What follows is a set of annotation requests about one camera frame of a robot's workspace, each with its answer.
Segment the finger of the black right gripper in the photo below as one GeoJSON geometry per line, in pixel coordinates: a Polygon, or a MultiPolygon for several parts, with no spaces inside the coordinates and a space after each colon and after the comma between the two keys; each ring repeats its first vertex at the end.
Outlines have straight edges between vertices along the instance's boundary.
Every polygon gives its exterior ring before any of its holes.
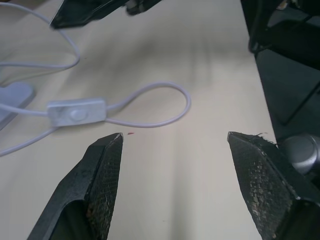
{"type": "Polygon", "coordinates": [[[99,21],[124,6],[125,0],[64,0],[50,22],[53,29],[78,28],[99,21]]]}

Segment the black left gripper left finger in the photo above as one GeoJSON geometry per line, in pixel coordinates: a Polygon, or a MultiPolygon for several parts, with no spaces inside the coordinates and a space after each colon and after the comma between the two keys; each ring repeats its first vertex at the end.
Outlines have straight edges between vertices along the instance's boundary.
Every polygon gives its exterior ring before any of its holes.
{"type": "Polygon", "coordinates": [[[60,181],[30,240],[106,240],[114,212],[123,134],[98,139],[60,181]]]}

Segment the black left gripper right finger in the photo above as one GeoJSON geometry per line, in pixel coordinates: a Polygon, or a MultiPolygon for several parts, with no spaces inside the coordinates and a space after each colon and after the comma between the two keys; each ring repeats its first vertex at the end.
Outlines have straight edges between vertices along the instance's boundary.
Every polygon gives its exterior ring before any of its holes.
{"type": "Polygon", "coordinates": [[[275,144],[230,131],[227,141],[240,191],[263,240],[318,240],[320,187],[275,144]]]}

